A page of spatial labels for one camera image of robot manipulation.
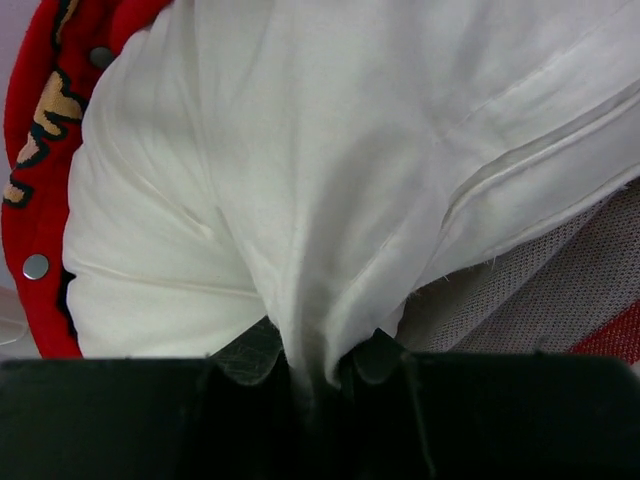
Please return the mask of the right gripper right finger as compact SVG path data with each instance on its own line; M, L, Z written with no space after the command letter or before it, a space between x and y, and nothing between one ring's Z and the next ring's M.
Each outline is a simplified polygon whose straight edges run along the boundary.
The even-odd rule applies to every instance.
M635 479L639 380L612 357L415 353L340 363L360 479Z

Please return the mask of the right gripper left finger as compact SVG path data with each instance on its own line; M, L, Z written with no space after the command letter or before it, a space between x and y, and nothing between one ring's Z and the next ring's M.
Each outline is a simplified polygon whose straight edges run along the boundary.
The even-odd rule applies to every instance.
M1 365L5 479L292 479L295 437L267 320L206 358Z

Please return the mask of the white pillow insert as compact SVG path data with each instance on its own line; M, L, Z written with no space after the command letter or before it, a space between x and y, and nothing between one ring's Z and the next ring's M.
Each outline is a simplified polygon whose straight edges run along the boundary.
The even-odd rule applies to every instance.
M83 356L257 321L331 378L406 298L639 172L635 1L175 1L101 75L63 263Z

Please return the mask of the red printed pillowcase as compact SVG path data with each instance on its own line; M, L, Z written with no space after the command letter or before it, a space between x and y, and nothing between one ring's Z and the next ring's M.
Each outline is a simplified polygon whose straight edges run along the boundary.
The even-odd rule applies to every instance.
M43 1L11 73L4 139L11 169L1 204L2 247L39 353L78 358L62 263L68 178L94 87L129 38L165 1Z

